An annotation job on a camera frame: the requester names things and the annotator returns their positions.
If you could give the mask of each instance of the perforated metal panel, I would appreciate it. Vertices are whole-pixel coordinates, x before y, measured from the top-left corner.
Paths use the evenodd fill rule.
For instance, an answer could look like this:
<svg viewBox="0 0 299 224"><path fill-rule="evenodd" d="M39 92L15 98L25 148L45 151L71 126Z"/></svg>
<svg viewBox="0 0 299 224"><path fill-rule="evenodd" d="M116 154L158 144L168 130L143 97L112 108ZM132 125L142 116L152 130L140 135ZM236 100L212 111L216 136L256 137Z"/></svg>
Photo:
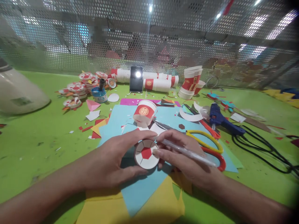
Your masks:
<svg viewBox="0 0 299 224"><path fill-rule="evenodd" d="M297 15L283 0L1 0L0 56L20 70L138 65L180 82L203 65L222 87L299 87Z"/></svg>

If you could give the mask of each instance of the glue gun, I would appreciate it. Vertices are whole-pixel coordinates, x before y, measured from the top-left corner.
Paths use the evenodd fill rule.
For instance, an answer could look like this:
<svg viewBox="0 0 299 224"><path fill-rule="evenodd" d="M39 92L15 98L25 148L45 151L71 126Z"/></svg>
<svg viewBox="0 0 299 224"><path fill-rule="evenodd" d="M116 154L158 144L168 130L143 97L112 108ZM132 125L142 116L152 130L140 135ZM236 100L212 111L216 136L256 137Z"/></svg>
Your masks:
<svg viewBox="0 0 299 224"><path fill-rule="evenodd" d="M245 134L245 130L243 128L240 128L231 122L229 122L220 112L220 107L217 105L217 103L212 103L211 109L210 109L210 121L212 125L212 129L215 129L216 125L221 125L222 127L226 128L230 131L230 133L234 136L240 135L242 136Z"/></svg>

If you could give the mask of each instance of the green tabletop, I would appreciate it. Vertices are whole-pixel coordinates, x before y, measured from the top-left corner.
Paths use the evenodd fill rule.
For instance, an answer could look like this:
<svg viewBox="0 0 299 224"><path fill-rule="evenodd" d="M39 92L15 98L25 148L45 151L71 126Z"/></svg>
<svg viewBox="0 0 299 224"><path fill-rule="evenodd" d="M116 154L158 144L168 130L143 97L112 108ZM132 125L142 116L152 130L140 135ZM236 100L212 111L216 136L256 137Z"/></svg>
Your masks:
<svg viewBox="0 0 299 224"><path fill-rule="evenodd" d="M66 87L70 82L78 81L77 76L47 74L39 72L21 72L33 83L37 84L51 99L51 103L38 111L25 115L8 116L1 114L0 123L7 124L0 135L0 202L4 202L15 196L30 185L49 175L62 166L76 160L93 150L99 139L88 139L92 130L81 132L79 127L94 125L94 121L88 121L85 116L89 113L86 103L76 111L62 111L65 98L59 98L55 91ZM119 84L117 94L125 98L129 93L128 84ZM210 90L202 89L200 93ZM279 126L286 130L278 131L284 134L299 136L298 110L287 103L280 102L264 93L255 90L225 89L224 92L213 90L219 96L225 96L239 109L251 109L267 119L266 124ZM159 100L164 93L150 92L148 99ZM145 94L129 95L128 98L144 99ZM183 99L169 98L183 103ZM200 106L210 105L212 100L203 94L193 98ZM101 109L99 118L107 117L110 108L116 103L105 103ZM277 140L274 134L265 132L251 125L248 127L263 136L275 146L293 164L299 163L299 149L290 143L290 139ZM298 180L292 174L282 174L270 168L267 164L238 148L233 144L231 136L221 130L223 142L232 153L242 162L244 169L239 173L224 172L225 175L245 184L246 186L288 206L293 205L294 196L298 190ZM273 164L283 166L262 154ZM84 193L75 195L57 208L45 223L69 223L73 224L83 205ZM198 189L193 189L193 196L183 194L186 212L182 220L191 223L232 223L238 222L234 215L220 203Z"/></svg>

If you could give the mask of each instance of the hand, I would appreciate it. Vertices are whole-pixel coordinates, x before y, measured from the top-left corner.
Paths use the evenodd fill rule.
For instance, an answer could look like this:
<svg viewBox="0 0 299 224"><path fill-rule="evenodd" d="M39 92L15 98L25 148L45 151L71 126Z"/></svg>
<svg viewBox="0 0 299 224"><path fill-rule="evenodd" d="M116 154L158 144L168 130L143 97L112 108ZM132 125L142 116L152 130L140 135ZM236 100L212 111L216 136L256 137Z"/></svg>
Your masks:
<svg viewBox="0 0 299 224"><path fill-rule="evenodd" d="M198 142L194 138L172 129L163 132L158 136L157 142L159 147L162 148L154 150L153 152L155 155L160 157L160 159L179 168L186 178L195 186L208 190L218 181L223 180L224 175L216 167L207 166L203 163L192 160L183 154L173 151L170 147L166 147L159 143L163 139L170 140L175 144L196 152L197 154L206 156Z"/></svg>
<svg viewBox="0 0 299 224"><path fill-rule="evenodd" d="M137 142L157 136L152 131L134 130L110 138L99 148L71 163L69 170L77 176L82 190L109 188L117 186L138 175L147 174L140 166L120 168L124 154Z"/></svg>

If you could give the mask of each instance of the pen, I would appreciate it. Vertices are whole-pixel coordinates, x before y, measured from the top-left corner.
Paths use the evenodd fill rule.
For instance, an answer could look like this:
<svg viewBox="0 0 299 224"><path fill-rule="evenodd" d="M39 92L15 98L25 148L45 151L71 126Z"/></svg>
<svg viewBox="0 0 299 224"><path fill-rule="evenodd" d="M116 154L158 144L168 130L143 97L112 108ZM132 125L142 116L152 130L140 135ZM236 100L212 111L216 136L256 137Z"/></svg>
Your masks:
<svg viewBox="0 0 299 224"><path fill-rule="evenodd" d="M167 145L167 146L170 146L172 147L175 151L177 152L180 152L182 154L184 154L185 156L191 158L191 159L195 159L199 162L202 162L208 166L214 166L214 167L217 167L215 163L211 162L210 160L208 160L207 158L204 158L203 156L195 153L195 152L192 152L184 147L181 147L181 146L178 146L176 144L174 144L173 142L167 140L167 139L164 139L163 141L161 141L161 143L163 143L164 145Z"/></svg>

